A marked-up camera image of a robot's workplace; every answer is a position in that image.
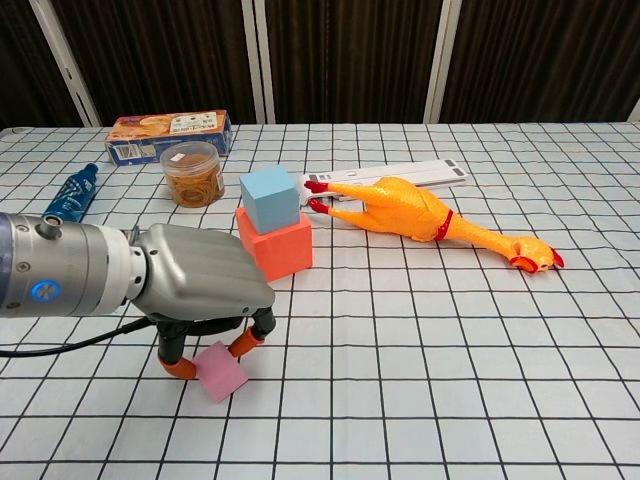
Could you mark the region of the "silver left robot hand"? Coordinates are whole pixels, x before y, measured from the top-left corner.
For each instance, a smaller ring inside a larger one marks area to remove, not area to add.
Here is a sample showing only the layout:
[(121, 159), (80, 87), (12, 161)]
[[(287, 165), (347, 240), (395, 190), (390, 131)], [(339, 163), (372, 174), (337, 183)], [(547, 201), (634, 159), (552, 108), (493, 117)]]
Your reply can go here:
[(225, 332), (251, 318), (230, 346), (238, 357), (274, 330), (275, 292), (238, 237), (154, 224), (133, 245), (142, 250), (147, 273), (131, 302), (156, 326), (157, 358), (169, 375), (196, 378), (196, 365), (183, 356), (188, 336)]

